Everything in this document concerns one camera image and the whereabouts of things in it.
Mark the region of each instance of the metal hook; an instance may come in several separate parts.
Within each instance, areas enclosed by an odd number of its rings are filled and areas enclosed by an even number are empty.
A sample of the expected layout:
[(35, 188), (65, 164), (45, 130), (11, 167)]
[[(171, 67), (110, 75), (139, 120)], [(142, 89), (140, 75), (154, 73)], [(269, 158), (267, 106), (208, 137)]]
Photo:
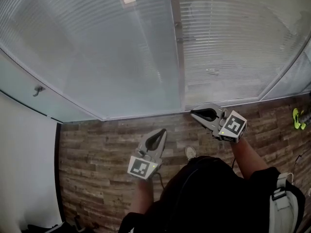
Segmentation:
[(33, 96), (34, 96), (34, 97), (38, 96), (38, 95), (39, 95), (39, 92), (44, 91), (44, 90), (45, 90), (44, 87), (42, 87), (42, 86), (40, 86), (40, 85), (37, 85), (37, 86), (35, 87), (36, 94), (33, 94)]

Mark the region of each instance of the person's right arm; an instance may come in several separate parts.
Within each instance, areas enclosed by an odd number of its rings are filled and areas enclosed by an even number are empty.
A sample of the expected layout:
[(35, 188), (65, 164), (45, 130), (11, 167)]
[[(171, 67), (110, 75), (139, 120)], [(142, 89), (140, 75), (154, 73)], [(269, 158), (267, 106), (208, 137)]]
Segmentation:
[(268, 168), (265, 161), (253, 150), (244, 137), (238, 143), (231, 143), (231, 148), (245, 179), (248, 180), (255, 171)]

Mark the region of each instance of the black edge trim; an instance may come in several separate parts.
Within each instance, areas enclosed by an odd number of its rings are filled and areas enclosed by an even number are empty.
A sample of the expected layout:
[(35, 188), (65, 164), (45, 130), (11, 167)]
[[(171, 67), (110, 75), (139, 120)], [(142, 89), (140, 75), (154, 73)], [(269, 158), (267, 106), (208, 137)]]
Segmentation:
[(63, 207), (62, 195), (60, 192), (60, 182), (59, 182), (59, 139), (60, 139), (60, 128), (61, 124), (56, 125), (56, 135), (55, 135), (55, 148), (54, 148), (54, 175), (55, 175), (55, 190), (58, 203), (59, 214), (62, 222), (66, 221), (65, 212)]
[[(6, 95), (8, 98), (14, 100), (15, 102), (17, 102), (17, 103), (19, 103), (19, 104), (21, 104), (21, 105), (24, 105), (24, 106), (27, 107), (28, 109), (31, 109), (31, 110), (33, 110), (33, 111), (36, 111), (37, 113), (39, 113), (39, 114), (41, 114), (41, 115), (43, 115), (43, 116), (45, 116), (45, 117), (49, 117), (48, 115), (43, 114), (42, 112), (39, 112), (38, 110), (36, 110), (36, 109), (34, 109), (34, 108), (28, 106), (27, 104), (24, 104), (24, 103), (22, 103), (21, 101), (19, 101), (19, 100), (13, 98), (12, 96), (10, 96), (10, 95), (7, 94), (6, 92), (2, 91), (1, 89), (0, 89), (0, 92), (1, 92), (2, 94)], [(57, 121), (57, 122), (63, 123), (62, 121), (57, 120), (57, 119), (55, 119), (55, 118), (53, 118), (53, 117), (49, 117), (49, 118), (51, 118), (51, 119), (53, 119), (53, 120), (55, 120), (55, 121)]]

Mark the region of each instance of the yellow-green sneaker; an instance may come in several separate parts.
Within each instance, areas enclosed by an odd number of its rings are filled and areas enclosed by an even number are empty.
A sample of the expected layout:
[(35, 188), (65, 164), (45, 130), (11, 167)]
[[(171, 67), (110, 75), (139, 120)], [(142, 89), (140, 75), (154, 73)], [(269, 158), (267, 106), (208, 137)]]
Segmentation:
[(299, 129), (300, 122), (299, 122), (299, 112), (298, 112), (297, 108), (294, 108), (294, 110), (293, 110), (293, 119), (294, 119), (295, 129)]
[(306, 125), (304, 122), (302, 122), (300, 128), (301, 128), (302, 130), (304, 130), (304, 129), (306, 128), (306, 126), (307, 126), (307, 125)]

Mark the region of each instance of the wooden floor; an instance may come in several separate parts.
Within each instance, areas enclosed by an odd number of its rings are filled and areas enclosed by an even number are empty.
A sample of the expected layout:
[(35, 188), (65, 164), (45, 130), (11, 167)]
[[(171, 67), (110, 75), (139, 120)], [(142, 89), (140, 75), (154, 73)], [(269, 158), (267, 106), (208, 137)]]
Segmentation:
[[(299, 96), (234, 107), (248, 120), (245, 136), (253, 148), (280, 172), (294, 172), (294, 182), (303, 193), (311, 188), (311, 126), (293, 127), (293, 108), (305, 108), (309, 96)], [(160, 170), (166, 184), (187, 160), (184, 148), (194, 146), (198, 155), (217, 156), (229, 165), (230, 146), (211, 134), (189, 114), (146, 117), (119, 121), (85, 121), (61, 128), (59, 174), (66, 219), (72, 223), (80, 215), (83, 225), (99, 226), (96, 232), (117, 232), (130, 205), (133, 178), (127, 172), (129, 157), (141, 136), (166, 128), (168, 139)], [(296, 158), (305, 153), (295, 165)], [(241, 175), (237, 165), (234, 171)], [(155, 197), (162, 188), (154, 177)], [(311, 197), (306, 195), (302, 228), (311, 219)]]

